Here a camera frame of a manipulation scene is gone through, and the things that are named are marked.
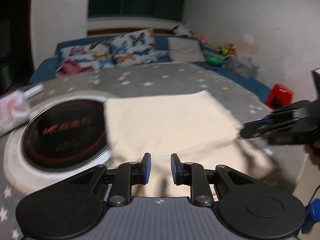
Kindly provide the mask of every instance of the black cable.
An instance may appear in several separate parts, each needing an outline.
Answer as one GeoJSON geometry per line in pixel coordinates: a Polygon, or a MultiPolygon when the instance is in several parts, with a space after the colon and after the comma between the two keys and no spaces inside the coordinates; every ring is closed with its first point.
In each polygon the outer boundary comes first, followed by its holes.
{"type": "Polygon", "coordinates": [[[318,191],[319,188],[320,188],[320,185],[319,185],[319,186],[316,188],[316,190],[314,191],[312,197],[310,198],[310,201],[309,201],[308,205],[310,205],[311,201],[313,200],[313,198],[314,198],[314,196],[316,195],[316,193],[317,193],[317,191],[318,191]]]}

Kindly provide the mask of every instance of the butterfly pillow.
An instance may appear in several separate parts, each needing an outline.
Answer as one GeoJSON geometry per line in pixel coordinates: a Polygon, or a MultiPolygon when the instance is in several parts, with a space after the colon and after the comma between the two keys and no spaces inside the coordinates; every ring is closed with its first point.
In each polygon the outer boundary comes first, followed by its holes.
{"type": "Polygon", "coordinates": [[[146,29],[110,41],[111,53],[117,66],[146,64],[156,61],[156,50],[153,29],[146,29]]]}
{"type": "Polygon", "coordinates": [[[63,48],[60,50],[60,59],[62,61],[56,76],[115,67],[109,52],[108,41],[63,48]]]}
{"type": "Polygon", "coordinates": [[[88,45],[76,45],[63,48],[59,51],[60,64],[70,57],[83,57],[87,59],[90,55],[93,56],[92,60],[107,57],[112,61],[109,51],[109,41],[97,41],[88,45]]]}

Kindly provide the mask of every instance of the beige towel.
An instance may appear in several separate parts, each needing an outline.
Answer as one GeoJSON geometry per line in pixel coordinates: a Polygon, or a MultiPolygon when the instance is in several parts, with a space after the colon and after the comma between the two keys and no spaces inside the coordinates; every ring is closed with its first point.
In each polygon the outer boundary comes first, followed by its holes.
{"type": "Polygon", "coordinates": [[[190,195],[188,186],[173,184],[171,153],[178,153],[182,162],[201,163],[206,169],[225,164],[258,179],[273,168],[261,152],[246,141],[236,139],[241,124],[207,91],[191,95],[109,98],[105,104],[115,166],[140,161],[145,152],[151,153],[149,184],[139,195],[190,195]]]}

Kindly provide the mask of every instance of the gray gripper base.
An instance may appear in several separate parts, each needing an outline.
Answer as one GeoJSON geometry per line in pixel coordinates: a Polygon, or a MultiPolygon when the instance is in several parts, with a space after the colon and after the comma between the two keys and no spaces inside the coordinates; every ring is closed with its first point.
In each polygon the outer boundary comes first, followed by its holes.
{"type": "Polygon", "coordinates": [[[209,208],[187,197],[135,197],[109,209],[90,232],[74,240],[244,240],[228,231],[209,208]]]}

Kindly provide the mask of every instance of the blue sofa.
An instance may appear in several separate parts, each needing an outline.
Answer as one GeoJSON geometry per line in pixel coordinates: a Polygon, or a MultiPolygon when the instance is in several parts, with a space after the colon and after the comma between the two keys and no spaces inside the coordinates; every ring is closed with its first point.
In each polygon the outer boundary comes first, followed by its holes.
{"type": "MultiPolygon", "coordinates": [[[[84,38],[84,39],[79,39],[74,41],[65,41],[65,42],[59,43],[57,45],[56,55],[54,57],[44,60],[41,63],[41,65],[33,73],[29,83],[39,83],[39,82],[44,82],[44,81],[56,78],[55,72],[58,69],[60,64],[60,54],[59,54],[60,49],[65,47],[75,46],[75,45],[87,45],[96,41],[109,40],[116,36],[118,35],[84,38]]],[[[171,35],[155,35],[154,36],[155,46],[157,50],[168,50],[168,42],[167,42],[168,37],[171,37],[171,35]]],[[[158,62],[160,63],[170,62],[170,59],[168,56],[158,57],[158,62]]],[[[249,79],[244,78],[226,69],[209,65],[206,62],[196,62],[196,64],[204,69],[215,71],[218,74],[233,80],[234,82],[238,83],[239,85],[243,86],[247,90],[257,95],[260,101],[265,102],[267,100],[267,97],[270,93],[270,88],[258,82],[257,80],[251,79],[251,78],[249,79]]]]}

